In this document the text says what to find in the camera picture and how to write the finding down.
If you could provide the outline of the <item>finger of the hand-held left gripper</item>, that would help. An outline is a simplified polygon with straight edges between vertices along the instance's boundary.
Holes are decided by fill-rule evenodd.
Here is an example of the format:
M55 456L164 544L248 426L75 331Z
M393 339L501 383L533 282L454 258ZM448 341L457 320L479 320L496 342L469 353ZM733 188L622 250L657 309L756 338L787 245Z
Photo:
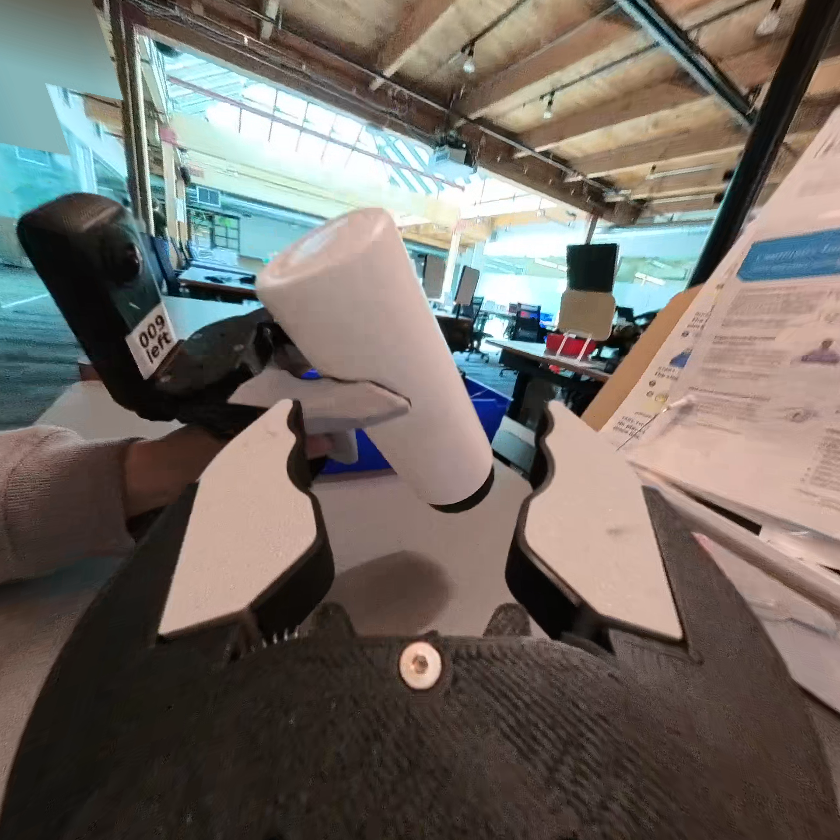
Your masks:
M232 405L271 408L289 400L300 404L308 434L336 434L372 427L406 415L411 403L370 381L330 377L298 378L291 373L260 373L230 396Z

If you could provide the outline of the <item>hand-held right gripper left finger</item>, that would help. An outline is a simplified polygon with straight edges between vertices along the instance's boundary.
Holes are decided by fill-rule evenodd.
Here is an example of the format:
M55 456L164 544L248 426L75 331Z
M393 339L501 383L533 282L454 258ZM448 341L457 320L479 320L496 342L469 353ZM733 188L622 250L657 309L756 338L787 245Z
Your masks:
M333 583L334 561L304 450L301 407L282 400L205 469L159 635L233 623L272 643L313 613Z

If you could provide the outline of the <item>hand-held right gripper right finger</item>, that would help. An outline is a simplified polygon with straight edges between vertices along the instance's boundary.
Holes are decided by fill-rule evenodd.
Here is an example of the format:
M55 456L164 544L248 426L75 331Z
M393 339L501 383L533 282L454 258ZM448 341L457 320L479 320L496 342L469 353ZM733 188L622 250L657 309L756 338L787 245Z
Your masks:
M643 484L559 402L537 434L532 492L506 566L509 591L551 638L623 631L682 644L685 631Z

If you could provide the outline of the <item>white bottle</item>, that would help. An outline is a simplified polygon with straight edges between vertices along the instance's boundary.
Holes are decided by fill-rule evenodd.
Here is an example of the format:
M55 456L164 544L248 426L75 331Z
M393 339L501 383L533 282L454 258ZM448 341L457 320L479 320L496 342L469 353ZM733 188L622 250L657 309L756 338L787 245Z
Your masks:
M490 441L389 213L360 209L313 229L255 289L322 377L372 382L411 403L365 432L420 499L448 504L480 487Z

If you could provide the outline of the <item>blue plastic bin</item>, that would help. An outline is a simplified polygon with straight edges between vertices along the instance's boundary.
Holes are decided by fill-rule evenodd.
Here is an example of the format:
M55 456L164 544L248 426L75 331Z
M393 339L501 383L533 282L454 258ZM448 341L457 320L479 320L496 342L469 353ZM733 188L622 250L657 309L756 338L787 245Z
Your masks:
M467 374L462 374L461 378L480 425L491 442L509 408L511 399L498 391L494 391L487 385L471 379ZM361 475L387 471L392 468L380 449L376 447L363 429L355 430L354 435L358 450L356 460L350 464L345 464L335 458L327 458L320 476Z

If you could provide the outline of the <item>person's left forearm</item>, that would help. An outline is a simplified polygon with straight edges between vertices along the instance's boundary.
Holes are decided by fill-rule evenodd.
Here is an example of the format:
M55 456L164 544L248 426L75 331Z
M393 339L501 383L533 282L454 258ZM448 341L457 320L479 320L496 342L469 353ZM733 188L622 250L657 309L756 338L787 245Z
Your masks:
M134 546L124 463L136 438L86 440L35 425L1 434L1 582L45 576Z

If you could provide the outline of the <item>white desk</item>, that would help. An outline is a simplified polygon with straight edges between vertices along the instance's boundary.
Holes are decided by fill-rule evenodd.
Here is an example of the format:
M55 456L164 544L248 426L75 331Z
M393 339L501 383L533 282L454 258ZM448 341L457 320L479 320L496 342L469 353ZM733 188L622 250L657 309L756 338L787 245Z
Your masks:
M234 304L168 297L165 306L176 334L185 338L207 324L256 310L258 304ZM123 409L99 381L86 351L77 360L78 378L35 421L35 425L63 427L86 440L160 438L180 427L177 422L151 422Z

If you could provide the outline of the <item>grey desk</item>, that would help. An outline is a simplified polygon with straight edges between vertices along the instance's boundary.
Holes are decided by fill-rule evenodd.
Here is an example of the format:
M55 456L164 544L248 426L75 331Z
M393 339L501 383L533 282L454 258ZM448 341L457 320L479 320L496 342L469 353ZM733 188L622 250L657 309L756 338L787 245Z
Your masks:
M499 466L489 497L473 511L433 510L394 476L320 481L314 488L337 577L330 596L357 629L391 635L439 628L477 631L501 602L504 547L527 490ZM128 520L134 534L139 521ZM121 562L96 558L38 578L2 583L1 785L40 690L78 619Z

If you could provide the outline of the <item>wooden top desk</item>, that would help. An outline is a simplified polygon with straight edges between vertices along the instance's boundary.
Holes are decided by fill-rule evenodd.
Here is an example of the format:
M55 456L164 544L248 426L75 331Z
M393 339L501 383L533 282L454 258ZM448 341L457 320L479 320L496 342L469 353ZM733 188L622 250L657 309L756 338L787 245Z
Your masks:
M502 369L517 374L507 415L520 424L525 422L527 392L532 382L547 383L562 394L579 392L594 397L613 375L598 360L577 360L550 353L543 343L492 338L486 343L500 351Z

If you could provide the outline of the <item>person's left hand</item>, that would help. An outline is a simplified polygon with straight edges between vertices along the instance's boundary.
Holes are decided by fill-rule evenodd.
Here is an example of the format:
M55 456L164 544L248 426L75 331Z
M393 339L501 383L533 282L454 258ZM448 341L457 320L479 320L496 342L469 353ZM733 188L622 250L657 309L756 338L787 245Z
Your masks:
M197 426L156 439L137 440L122 462L123 509L133 519L172 504L196 483L227 441Z

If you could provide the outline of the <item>black swivel chair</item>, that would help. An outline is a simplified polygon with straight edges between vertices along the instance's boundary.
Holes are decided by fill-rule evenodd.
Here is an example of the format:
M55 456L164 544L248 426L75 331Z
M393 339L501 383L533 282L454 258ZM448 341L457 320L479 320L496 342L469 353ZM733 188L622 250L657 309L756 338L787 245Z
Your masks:
M460 308L459 314L469 320L470 325L468 347L465 351L466 355L470 357L473 354L477 354L485 364L488 364L490 356L486 351L481 349L481 344L487 336L485 327L488 315L482 309L484 300L483 297L473 297L469 305L464 305Z

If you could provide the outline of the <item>printed instruction sheet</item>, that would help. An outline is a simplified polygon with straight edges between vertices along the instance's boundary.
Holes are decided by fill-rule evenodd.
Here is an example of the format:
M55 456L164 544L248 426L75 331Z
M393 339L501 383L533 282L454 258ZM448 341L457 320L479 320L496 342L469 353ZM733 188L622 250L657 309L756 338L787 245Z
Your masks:
M838 540L837 109L601 431L682 490Z

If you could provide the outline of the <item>black computer monitor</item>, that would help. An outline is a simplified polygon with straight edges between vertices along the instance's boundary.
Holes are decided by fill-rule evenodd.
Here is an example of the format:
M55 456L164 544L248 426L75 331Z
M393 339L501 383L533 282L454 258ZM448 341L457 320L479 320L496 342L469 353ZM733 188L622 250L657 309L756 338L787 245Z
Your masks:
M569 245L566 248L567 290L612 294L618 244Z

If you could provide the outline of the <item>black pole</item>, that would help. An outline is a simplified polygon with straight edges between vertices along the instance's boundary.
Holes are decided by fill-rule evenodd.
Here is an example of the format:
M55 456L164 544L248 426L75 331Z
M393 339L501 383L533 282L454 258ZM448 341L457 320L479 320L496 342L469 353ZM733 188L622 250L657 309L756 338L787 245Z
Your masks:
M837 23L838 1L807 1L688 281L705 283L739 237Z

